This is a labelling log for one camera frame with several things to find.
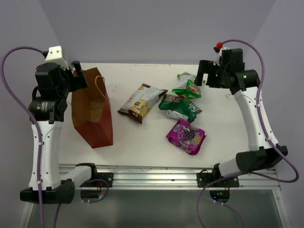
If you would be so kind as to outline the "aluminium rail frame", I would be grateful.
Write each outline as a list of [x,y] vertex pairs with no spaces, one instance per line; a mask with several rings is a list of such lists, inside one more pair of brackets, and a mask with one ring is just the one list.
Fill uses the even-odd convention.
[[[207,183],[200,174],[210,176],[211,170],[176,167],[97,166],[97,172],[115,190],[200,190]],[[214,190],[279,190],[275,180],[246,174],[211,186]]]

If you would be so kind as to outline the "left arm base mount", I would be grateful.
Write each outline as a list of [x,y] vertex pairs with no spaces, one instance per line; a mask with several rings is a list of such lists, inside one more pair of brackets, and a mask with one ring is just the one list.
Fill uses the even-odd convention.
[[96,187],[98,190],[100,190],[102,187],[106,187],[106,184],[101,180],[107,182],[109,188],[111,188],[113,186],[114,174],[112,172],[98,172],[95,180],[98,181],[94,181],[90,183],[90,185]]

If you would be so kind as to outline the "dark green snack bag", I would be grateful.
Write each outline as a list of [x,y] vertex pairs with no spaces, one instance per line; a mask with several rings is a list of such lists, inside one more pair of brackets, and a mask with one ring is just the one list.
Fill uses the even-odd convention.
[[182,119],[189,123],[194,122],[197,115],[202,110],[191,100],[183,96],[165,94],[158,105],[158,108],[165,112],[165,115],[171,119]]

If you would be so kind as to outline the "brown yellow chips bag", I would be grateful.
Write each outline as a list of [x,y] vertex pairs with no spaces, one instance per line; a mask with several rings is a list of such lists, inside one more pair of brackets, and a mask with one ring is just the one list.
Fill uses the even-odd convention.
[[165,89],[142,84],[117,112],[142,124],[145,116],[167,92]]

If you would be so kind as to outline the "purple candy bag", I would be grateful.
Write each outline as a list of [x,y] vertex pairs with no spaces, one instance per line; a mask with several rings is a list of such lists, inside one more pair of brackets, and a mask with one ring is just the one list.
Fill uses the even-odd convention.
[[191,123],[179,119],[166,135],[168,141],[187,154],[194,156],[206,138],[206,133],[200,128],[193,127]]

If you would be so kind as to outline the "green white chips bag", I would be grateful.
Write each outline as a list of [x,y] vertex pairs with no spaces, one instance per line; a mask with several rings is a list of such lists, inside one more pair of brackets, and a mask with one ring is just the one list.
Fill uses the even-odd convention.
[[172,89],[172,92],[178,96],[183,96],[188,99],[201,98],[201,89],[194,81],[196,75],[188,72],[177,74],[178,84]]

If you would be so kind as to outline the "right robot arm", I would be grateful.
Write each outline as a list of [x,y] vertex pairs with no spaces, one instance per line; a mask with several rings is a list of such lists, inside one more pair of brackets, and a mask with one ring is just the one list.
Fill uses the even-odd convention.
[[208,75],[207,86],[230,90],[241,110],[248,137],[248,151],[214,165],[213,184],[220,187],[228,182],[229,176],[275,167],[288,150],[274,136],[262,96],[257,94],[260,85],[258,73],[245,69],[243,50],[223,48],[218,51],[215,61],[200,60],[196,85],[202,85],[204,74]]

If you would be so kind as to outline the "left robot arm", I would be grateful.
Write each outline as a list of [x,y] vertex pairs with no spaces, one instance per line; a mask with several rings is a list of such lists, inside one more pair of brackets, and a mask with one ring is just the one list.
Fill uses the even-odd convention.
[[94,186],[99,175],[93,163],[81,163],[61,177],[59,174],[59,141],[70,92],[86,88],[81,65],[72,63],[71,69],[63,69],[54,62],[37,66],[37,86],[28,106],[31,114],[34,138],[33,168],[29,185],[20,192],[20,200],[35,204],[69,204],[75,189],[83,183]]

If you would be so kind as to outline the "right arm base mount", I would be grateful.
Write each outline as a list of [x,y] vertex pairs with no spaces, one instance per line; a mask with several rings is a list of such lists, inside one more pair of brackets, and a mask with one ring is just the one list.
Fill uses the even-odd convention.
[[204,188],[208,184],[214,182],[210,187],[211,188],[238,188],[240,187],[238,177],[220,177],[217,179],[212,172],[208,170],[202,170],[196,173],[197,186],[199,188]]

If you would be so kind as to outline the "red brown paper bag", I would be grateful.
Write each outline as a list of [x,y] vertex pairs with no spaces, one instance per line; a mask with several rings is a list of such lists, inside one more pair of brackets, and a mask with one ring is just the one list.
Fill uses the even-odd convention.
[[73,126],[91,148],[111,146],[113,125],[105,78],[96,67],[85,70],[84,75],[88,87],[71,96]]

